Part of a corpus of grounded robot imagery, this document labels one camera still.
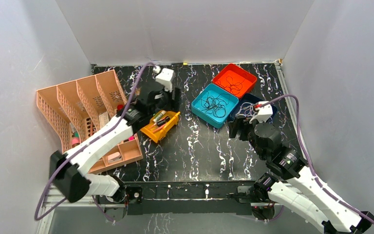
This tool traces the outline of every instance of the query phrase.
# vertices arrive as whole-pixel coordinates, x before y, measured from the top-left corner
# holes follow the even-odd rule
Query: red box
[[[255,75],[231,63],[216,75],[212,82],[241,99],[253,89],[256,81],[257,77]]]

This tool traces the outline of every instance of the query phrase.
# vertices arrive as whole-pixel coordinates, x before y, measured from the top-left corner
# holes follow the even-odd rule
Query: orange plastic tray
[[[231,63],[216,75],[212,82],[241,99],[253,89],[256,81],[255,75]]]
[[[174,126],[178,123],[178,120],[179,120],[179,116],[180,115],[180,112],[173,112],[173,111],[167,111],[163,118],[168,116],[170,117],[170,121],[167,122],[166,126],[161,129],[160,131],[156,132],[156,133],[153,133],[154,128],[151,128],[154,124],[154,122],[152,120],[150,120],[150,123],[145,126],[144,128],[141,129],[141,132],[146,134],[149,138],[151,138],[155,143],[158,143],[158,141],[160,141],[161,139],[163,139],[167,132]]]

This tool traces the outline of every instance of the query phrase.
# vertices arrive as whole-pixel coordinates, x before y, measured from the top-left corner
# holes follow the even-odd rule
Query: pink object
[[[77,137],[73,137],[71,139],[71,145],[75,145],[75,144],[80,144],[81,142],[79,141],[79,138]]]

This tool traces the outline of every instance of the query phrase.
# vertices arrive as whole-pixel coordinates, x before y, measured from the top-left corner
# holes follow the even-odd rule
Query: yellow bin
[[[163,129],[161,129],[160,131],[156,133],[152,133],[156,129],[156,127],[153,127],[152,129],[150,129],[154,124],[154,122],[150,119],[150,123],[144,128],[142,128],[141,132],[146,134],[155,143],[158,143],[158,141],[163,139],[166,136],[167,132],[170,131],[170,129],[178,123],[179,115],[180,115],[180,112],[175,113],[173,111],[167,111],[162,118],[168,116],[170,117],[170,121],[167,122],[167,124],[165,125]]]

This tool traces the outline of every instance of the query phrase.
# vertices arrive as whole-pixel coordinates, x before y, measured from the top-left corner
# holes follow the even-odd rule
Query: marble surface
[[[248,142],[228,138],[226,124],[216,129],[191,112],[191,103],[226,64],[164,66],[176,73],[173,84],[181,89],[180,120],[158,144],[139,133],[144,159],[108,171],[123,181],[240,181],[257,180],[266,168]],[[258,77],[252,94],[271,100],[283,94],[272,63],[239,64]],[[141,66],[95,67],[93,73],[114,69],[128,96]],[[146,69],[139,85],[153,77]],[[281,131],[283,143],[299,149],[295,129],[284,99],[273,124]]]

